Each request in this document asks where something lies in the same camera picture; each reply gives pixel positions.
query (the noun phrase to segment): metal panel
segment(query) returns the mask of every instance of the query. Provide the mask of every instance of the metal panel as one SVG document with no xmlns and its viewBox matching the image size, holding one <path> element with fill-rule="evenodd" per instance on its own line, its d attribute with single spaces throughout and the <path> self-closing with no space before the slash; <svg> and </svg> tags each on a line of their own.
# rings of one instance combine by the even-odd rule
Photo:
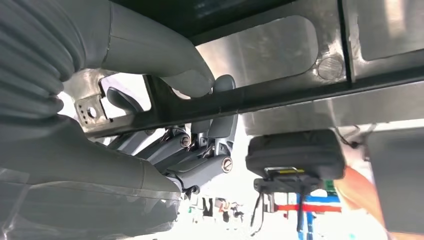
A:
<svg viewBox="0 0 424 240">
<path fill-rule="evenodd" d="M 424 119 L 424 82 L 244 113 L 248 135 Z"/>
<path fill-rule="evenodd" d="M 359 41 L 366 61 L 424 48 L 424 1 L 358 0 Z"/>
<path fill-rule="evenodd" d="M 318 41 L 311 21 L 296 15 L 202 44 L 197 50 L 215 79 L 229 74 L 237 87 L 243 87 L 306 72 L 317 59 Z"/>
<path fill-rule="evenodd" d="M 424 233 L 424 128 L 375 132 L 368 137 L 369 159 L 390 232 Z"/>
<path fill-rule="evenodd" d="M 230 74 L 239 88 L 304 73 L 294 89 L 346 80 L 336 0 L 299 0 L 221 31 L 252 22 L 261 25 L 197 47 L 216 78 Z"/>
<path fill-rule="evenodd" d="M 345 0 L 343 4 L 353 84 L 371 76 L 423 65 L 424 51 L 420 50 L 424 48 L 424 30 L 420 26 L 423 1 Z M 403 6 L 405 32 L 401 37 L 387 37 L 390 31 L 396 32 L 399 24 L 396 21 L 401 21 L 401 17 L 384 11 L 396 11 L 396 6 Z M 363 58 L 364 53 L 370 61 Z M 423 91 L 424 83 L 414 83 L 245 113 L 243 118 L 249 135 L 421 119 L 424 118 Z"/>
<path fill-rule="evenodd" d="M 344 0 L 343 3 L 353 81 L 423 65 L 422 0 Z M 398 11 L 400 6 L 404 6 L 403 11 Z"/>
</svg>

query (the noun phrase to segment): cable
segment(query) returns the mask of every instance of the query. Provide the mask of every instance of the cable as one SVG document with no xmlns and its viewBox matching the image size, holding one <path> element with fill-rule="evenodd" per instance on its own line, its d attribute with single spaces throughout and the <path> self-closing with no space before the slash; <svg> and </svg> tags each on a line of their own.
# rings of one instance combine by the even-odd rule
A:
<svg viewBox="0 0 424 240">
<path fill-rule="evenodd" d="M 205 158 L 205 157 L 209 157 L 211 154 L 210 154 L 210 151 L 213 151 L 213 148 L 214 148 L 214 146 L 213 145 L 210 145 L 208 148 L 206 148 L 206 150 L 204 151 L 204 153 L 201 155 L 201 157 L 202 158 Z"/>
<path fill-rule="evenodd" d="M 352 136 L 354 136 L 354 135 L 358 134 L 358 133 L 361 131 L 361 128 L 360 128 L 358 125 L 354 125 L 354 127 L 355 127 L 355 130 L 353 130 L 353 131 L 349 132 L 348 134 L 345 134 L 344 136 L 340 133 L 340 130 L 339 130 L 339 128 L 338 128 L 338 127 L 336 127 L 336 128 L 335 128 L 335 132 L 336 132 L 336 133 L 337 133 L 337 135 L 340 137 L 340 141 L 341 141 L 343 144 L 348 145 L 348 146 L 350 146 L 350 147 L 351 147 L 351 148 L 353 148 L 353 149 L 356 149 L 356 148 L 359 146 L 359 145 L 358 145 L 358 143 L 357 143 L 356 141 L 349 142 L 349 141 L 347 140 L 347 138 L 350 138 L 350 137 L 352 137 Z"/>
<path fill-rule="evenodd" d="M 253 211 L 253 214 L 252 214 L 252 219 L 251 219 L 251 221 L 250 221 L 250 227 L 252 227 L 253 226 L 253 222 L 254 222 L 254 219 L 255 219 L 255 212 L 256 212 L 256 209 L 258 208 L 258 206 L 259 206 L 259 200 L 262 198 L 262 220 L 261 220 L 261 222 L 260 222 L 260 226 L 259 226 L 259 228 L 256 230 L 256 231 L 254 231 L 250 236 L 251 237 L 253 237 L 253 236 L 255 236 L 257 233 L 259 233 L 259 231 L 261 231 L 261 229 L 262 229 L 262 226 L 264 225 L 264 216 L 265 216 L 265 199 L 264 199 L 264 193 L 261 191 L 260 193 L 259 193 L 259 196 L 258 196 L 258 198 L 257 198 L 257 200 L 256 200 L 256 204 L 255 204 L 255 208 L 254 208 L 254 211 Z"/>
<path fill-rule="evenodd" d="M 347 138 L 350 138 L 361 132 L 361 128 L 359 126 L 355 125 L 354 127 L 355 127 L 355 130 L 349 132 L 348 134 L 345 134 L 344 136 L 340 133 L 340 130 L 338 127 L 335 128 L 335 132 L 340 137 L 340 141 L 343 144 L 348 145 L 353 149 L 357 149 L 359 146 L 363 145 L 365 141 L 367 140 L 367 138 L 374 132 L 374 130 L 377 128 L 377 123 L 372 123 L 369 126 L 368 130 L 361 136 L 361 139 L 362 139 L 361 142 L 358 142 L 358 141 L 349 142 L 347 140 Z"/>
<path fill-rule="evenodd" d="M 161 143 L 162 143 L 163 141 L 165 141 L 165 140 L 167 139 L 167 137 L 169 137 L 169 134 L 168 134 L 168 133 L 169 133 L 169 131 L 170 131 L 169 129 L 166 129 L 166 130 L 165 130 L 165 133 L 163 134 L 163 136 L 162 136 L 162 137 L 160 138 L 160 140 L 159 140 Z"/>
</svg>

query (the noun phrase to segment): bolt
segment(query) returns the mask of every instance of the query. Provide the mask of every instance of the bolt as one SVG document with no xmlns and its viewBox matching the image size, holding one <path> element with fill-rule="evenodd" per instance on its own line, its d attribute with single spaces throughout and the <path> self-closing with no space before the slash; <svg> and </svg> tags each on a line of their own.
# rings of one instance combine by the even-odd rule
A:
<svg viewBox="0 0 424 240">
<path fill-rule="evenodd" d="M 188 146 L 190 146 L 190 138 L 189 136 L 185 135 L 181 138 L 181 147 L 183 148 L 187 148 Z"/>
<path fill-rule="evenodd" d="M 224 160 L 222 161 L 221 167 L 224 173 L 229 173 L 233 169 L 233 161 L 231 160 L 231 158 L 229 157 L 224 158 Z"/>
<path fill-rule="evenodd" d="M 153 135 L 153 134 L 155 133 L 155 131 L 156 131 L 156 129 L 147 129 L 147 130 L 144 130 L 144 132 L 145 132 L 148 136 Z"/>
</svg>

